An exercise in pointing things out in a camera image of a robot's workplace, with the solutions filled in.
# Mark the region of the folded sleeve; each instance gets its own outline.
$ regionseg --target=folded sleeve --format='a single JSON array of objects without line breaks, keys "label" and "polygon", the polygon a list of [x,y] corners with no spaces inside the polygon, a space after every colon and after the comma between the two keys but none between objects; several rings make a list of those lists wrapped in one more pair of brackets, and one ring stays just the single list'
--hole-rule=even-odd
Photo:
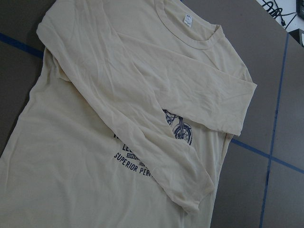
[{"label": "folded sleeve", "polygon": [[109,23],[101,1],[60,1],[37,34],[104,123],[186,212],[214,190],[193,147],[175,139],[156,95]]}]

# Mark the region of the clothing tag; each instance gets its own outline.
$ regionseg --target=clothing tag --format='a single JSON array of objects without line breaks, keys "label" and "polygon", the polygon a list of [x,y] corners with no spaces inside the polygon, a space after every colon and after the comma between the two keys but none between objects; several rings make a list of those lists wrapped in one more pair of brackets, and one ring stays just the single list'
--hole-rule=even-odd
[{"label": "clothing tag", "polygon": [[185,14],[184,22],[191,28],[192,16],[189,14]]}]

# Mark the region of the white surface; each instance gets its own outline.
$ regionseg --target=white surface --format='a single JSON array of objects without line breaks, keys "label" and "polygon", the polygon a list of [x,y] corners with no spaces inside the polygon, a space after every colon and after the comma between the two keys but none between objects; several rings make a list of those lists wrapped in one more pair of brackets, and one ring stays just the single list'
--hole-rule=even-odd
[{"label": "white surface", "polygon": [[[257,2],[260,5],[263,5],[264,2],[263,0],[257,0]],[[288,13],[293,13],[296,12],[296,0],[276,0],[279,8],[282,8],[282,14],[288,14]],[[288,16],[283,16],[283,19],[286,23],[286,25],[290,22],[290,20],[294,17],[294,14],[288,15]],[[277,17],[276,21],[281,25],[281,18]],[[304,30],[304,20],[300,18],[299,16],[296,16],[295,19],[290,23],[290,25],[287,28],[287,32],[293,31],[295,29],[302,29]]]}]

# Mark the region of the floor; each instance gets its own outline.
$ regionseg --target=floor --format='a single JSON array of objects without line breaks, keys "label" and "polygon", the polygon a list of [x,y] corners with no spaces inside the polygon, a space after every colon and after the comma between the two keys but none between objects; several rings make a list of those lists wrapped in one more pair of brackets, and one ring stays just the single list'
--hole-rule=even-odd
[{"label": "floor", "polygon": [[[54,0],[0,1],[0,154],[42,68]],[[221,24],[257,89],[222,169],[212,228],[304,227],[304,49],[255,0],[183,0]]]}]

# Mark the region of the black electronic device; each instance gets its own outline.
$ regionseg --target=black electronic device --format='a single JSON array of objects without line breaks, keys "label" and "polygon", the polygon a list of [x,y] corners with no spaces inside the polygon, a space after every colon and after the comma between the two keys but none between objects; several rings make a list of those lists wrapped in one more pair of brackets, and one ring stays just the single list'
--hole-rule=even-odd
[{"label": "black electronic device", "polygon": [[304,47],[304,31],[301,29],[296,29],[294,31],[289,32],[289,34],[296,40],[298,43]]},{"label": "black electronic device", "polygon": [[304,19],[304,0],[296,0],[296,12],[300,18]]}]

